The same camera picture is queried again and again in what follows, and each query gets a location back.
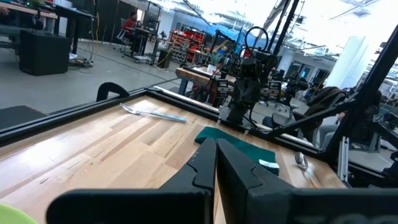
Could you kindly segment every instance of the gray floor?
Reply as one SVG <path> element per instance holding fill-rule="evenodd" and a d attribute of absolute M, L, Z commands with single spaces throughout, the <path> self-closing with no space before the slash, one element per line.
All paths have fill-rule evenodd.
<path fill-rule="evenodd" d="M 91 46 L 80 42 L 78 54 L 90 58 Z M 136 64 L 129 57 L 122 58 L 119 50 L 109 44 L 95 44 L 94 67 L 91 69 L 69 70 L 65 74 L 34 77 L 21 72 L 13 52 L 0 49 L 0 109 L 17 105 L 26 105 L 43 113 L 53 113 L 72 106 L 89 103 L 95 100 L 98 87 L 104 82 L 114 82 L 127 90 L 134 90 L 176 78 L 175 68 L 171 63 L 168 70 L 151 67 L 144 63 Z M 178 90 L 180 80 L 160 84 L 168 90 Z M 308 106 L 293 99 L 299 106 L 297 110 L 304 113 Z M 261 123 L 265 116 L 272 113 L 288 115 L 283 107 L 257 104 L 252 118 Z M 324 124 L 334 123 L 335 118 L 327 118 Z M 349 158 L 376 170 L 391 166 L 390 151 L 382 150 L 377 154 L 352 151 Z"/>

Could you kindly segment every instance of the butcher block tabletop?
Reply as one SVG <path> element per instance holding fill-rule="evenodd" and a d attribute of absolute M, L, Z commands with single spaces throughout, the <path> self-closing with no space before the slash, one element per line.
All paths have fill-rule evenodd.
<path fill-rule="evenodd" d="M 217 126 L 149 96 L 126 104 L 183 116 L 187 123 L 133 115 L 115 106 L 0 148 L 0 203 L 45 223 L 49 203 L 67 190 L 158 188 L 198 149 L 194 139 L 206 126 L 274 151 L 279 177 L 295 187 L 345 187 L 324 162 L 308 158 L 312 170 L 309 180 L 295 165 L 294 151 Z M 225 223 L 217 186 L 214 211 L 215 223 Z"/>

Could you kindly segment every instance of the spoon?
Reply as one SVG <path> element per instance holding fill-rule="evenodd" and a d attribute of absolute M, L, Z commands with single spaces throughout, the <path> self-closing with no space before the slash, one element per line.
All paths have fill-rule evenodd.
<path fill-rule="evenodd" d="M 125 109 L 126 111 L 128 111 L 129 113 L 136 114 L 136 115 L 140 115 L 141 113 L 146 113 L 146 114 L 151 114 L 151 115 L 154 115 L 154 116 L 158 116 L 160 118 L 169 119 L 169 120 L 172 120 L 172 121 L 178 121 L 178 122 L 182 122 L 182 123 L 186 123 L 187 122 L 187 119 L 179 117 L 179 116 L 174 116 L 174 115 L 170 115 L 170 114 L 164 114 L 164 113 L 160 113 L 160 112 L 139 111 L 139 110 L 135 110 L 135 109 L 132 109 L 132 108 L 128 107 L 124 103 L 121 103 L 120 106 L 123 109 Z"/>
<path fill-rule="evenodd" d="M 296 160 L 296 164 L 298 165 L 298 167 L 304 171 L 305 177 L 311 180 L 311 183 L 315 188 L 319 188 L 319 185 L 310 176 L 310 173 L 308 171 L 308 161 L 304 154 L 302 154 L 301 152 L 297 152 L 294 155 L 294 159 Z"/>

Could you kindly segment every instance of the teal towel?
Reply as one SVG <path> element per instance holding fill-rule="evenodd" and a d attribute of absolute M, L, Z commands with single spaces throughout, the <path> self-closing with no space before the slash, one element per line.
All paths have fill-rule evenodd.
<path fill-rule="evenodd" d="M 220 129 L 205 127 L 195 138 L 195 142 L 201 144 L 207 138 L 227 140 L 229 143 L 231 143 L 233 146 L 235 146 L 241 152 L 245 153 L 245 155 L 247 155 L 249 158 L 251 158 L 255 163 L 260 164 L 260 160 L 266 161 L 266 162 L 272 162 L 272 163 L 276 162 L 274 152 L 266 150 L 266 149 L 262 149 L 257 146 L 253 146 L 252 144 L 249 144 L 249 143 L 242 141 L 230 134 L 227 134 Z M 279 173 L 278 167 L 265 166 L 264 164 L 261 164 L 261 165 L 263 165 L 268 171 L 278 175 L 278 173 Z"/>

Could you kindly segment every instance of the yellow-green object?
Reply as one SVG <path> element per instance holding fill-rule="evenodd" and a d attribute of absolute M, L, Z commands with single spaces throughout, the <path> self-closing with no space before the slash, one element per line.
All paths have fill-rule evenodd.
<path fill-rule="evenodd" d="M 26 215 L 24 212 L 3 204 L 0 204 L 0 223 L 1 224 L 37 224 L 35 220 Z"/>

